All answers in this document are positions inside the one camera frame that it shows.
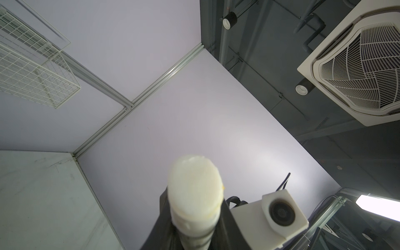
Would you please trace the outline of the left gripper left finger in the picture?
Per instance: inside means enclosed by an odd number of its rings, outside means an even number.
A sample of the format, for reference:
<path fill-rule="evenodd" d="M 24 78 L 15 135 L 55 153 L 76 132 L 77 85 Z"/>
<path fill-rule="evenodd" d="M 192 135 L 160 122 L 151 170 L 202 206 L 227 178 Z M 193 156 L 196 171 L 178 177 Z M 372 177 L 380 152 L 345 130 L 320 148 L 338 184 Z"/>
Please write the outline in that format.
<path fill-rule="evenodd" d="M 178 231 L 172 223 L 167 189 L 159 198 L 158 219 L 141 250 L 182 250 Z"/>

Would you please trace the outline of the white glue stick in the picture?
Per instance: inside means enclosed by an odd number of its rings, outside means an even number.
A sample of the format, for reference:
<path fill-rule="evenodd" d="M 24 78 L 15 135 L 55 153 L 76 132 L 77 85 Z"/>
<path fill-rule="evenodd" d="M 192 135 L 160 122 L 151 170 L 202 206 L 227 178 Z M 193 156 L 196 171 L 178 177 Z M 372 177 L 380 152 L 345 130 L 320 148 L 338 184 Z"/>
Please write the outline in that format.
<path fill-rule="evenodd" d="M 218 168 L 204 156 L 185 155 L 172 165 L 167 198 L 173 225 L 185 250 L 207 250 L 224 201 Z"/>

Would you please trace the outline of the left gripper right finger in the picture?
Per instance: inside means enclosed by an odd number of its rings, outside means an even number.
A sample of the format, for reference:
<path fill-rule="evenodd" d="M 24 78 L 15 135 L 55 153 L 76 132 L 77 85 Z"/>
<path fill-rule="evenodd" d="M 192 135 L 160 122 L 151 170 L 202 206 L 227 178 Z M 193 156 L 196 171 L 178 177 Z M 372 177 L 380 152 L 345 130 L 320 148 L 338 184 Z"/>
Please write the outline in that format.
<path fill-rule="evenodd" d="M 224 200 L 221 205 L 220 219 L 215 228 L 211 244 L 211 250 L 249 250 L 231 210 Z"/>

